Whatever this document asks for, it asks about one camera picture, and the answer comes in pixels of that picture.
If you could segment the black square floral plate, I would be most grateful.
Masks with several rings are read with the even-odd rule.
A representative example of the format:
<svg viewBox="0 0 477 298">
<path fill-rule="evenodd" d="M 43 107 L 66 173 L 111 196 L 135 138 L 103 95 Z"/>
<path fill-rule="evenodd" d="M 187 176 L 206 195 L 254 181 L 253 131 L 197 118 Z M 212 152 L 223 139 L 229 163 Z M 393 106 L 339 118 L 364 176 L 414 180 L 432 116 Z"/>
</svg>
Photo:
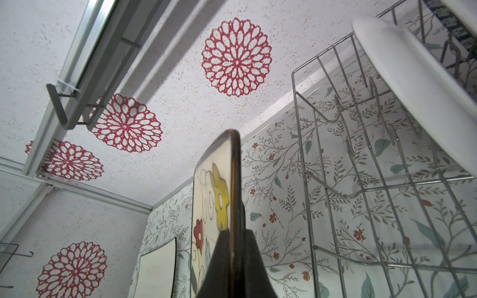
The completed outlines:
<svg viewBox="0 0 477 298">
<path fill-rule="evenodd" d="M 230 232 L 229 298 L 243 292 L 245 222 L 240 170 L 240 134 L 225 130 L 207 148 L 193 174 L 190 296 L 204 282 L 219 233 Z"/>
</svg>

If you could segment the white square plate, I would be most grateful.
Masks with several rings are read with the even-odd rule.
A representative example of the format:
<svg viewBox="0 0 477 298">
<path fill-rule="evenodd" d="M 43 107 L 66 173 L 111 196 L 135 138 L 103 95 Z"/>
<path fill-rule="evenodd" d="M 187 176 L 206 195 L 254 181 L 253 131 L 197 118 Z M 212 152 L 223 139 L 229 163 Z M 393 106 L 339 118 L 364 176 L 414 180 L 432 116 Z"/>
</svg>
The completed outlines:
<svg viewBox="0 0 477 298">
<path fill-rule="evenodd" d="M 176 238 L 140 257 L 135 298 L 171 298 L 176 271 Z"/>
</svg>

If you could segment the white round plate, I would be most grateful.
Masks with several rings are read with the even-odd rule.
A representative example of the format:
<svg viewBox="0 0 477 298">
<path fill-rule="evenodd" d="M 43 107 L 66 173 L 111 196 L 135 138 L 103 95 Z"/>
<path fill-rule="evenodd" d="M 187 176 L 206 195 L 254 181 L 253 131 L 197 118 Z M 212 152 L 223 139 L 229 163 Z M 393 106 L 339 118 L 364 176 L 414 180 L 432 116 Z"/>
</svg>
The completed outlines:
<svg viewBox="0 0 477 298">
<path fill-rule="evenodd" d="M 368 59 L 419 125 L 477 174 L 477 104 L 408 29 L 375 17 L 352 28 Z"/>
</svg>

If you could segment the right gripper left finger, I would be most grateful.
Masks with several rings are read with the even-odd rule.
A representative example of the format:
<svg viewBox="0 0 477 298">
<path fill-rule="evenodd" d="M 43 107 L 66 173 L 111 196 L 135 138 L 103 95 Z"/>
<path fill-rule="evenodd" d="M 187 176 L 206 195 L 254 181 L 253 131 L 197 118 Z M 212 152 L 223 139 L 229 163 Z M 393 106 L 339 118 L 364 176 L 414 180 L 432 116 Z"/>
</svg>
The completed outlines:
<svg viewBox="0 0 477 298">
<path fill-rule="evenodd" d="M 228 230 L 221 231 L 211 257 L 198 298 L 228 298 L 230 281 L 230 248 Z"/>
</svg>

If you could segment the round plate red rim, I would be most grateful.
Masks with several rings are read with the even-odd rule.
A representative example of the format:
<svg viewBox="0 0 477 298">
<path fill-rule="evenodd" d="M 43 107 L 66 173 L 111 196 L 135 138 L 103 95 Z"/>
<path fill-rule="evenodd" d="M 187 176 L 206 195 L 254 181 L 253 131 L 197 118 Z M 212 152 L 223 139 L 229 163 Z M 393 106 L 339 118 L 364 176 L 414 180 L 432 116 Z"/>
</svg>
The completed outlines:
<svg viewBox="0 0 477 298">
<path fill-rule="evenodd" d="M 477 57 L 477 2 L 476 1 L 424 1 L 451 35 Z"/>
</svg>

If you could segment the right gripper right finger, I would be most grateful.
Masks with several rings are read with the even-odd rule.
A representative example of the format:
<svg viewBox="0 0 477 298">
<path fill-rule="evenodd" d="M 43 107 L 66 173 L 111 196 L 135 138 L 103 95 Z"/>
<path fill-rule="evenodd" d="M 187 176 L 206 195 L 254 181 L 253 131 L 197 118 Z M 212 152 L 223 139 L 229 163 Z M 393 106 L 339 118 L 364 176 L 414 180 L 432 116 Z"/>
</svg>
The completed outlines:
<svg viewBox="0 0 477 298">
<path fill-rule="evenodd" d="M 277 298 L 251 230 L 245 231 L 244 262 L 245 298 Z"/>
</svg>

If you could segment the grey wall shelf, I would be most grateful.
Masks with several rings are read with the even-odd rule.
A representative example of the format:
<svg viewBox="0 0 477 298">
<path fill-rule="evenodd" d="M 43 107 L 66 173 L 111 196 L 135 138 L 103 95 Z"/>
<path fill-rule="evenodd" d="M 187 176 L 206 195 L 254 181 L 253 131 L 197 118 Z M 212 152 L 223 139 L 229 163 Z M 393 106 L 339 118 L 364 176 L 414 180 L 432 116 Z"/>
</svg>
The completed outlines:
<svg viewBox="0 0 477 298">
<path fill-rule="evenodd" d="M 61 128 L 94 128 L 141 49 L 139 43 L 122 37 L 95 51 L 79 87 L 72 93 L 59 93 L 56 86 L 48 84 L 48 95 Z"/>
</svg>

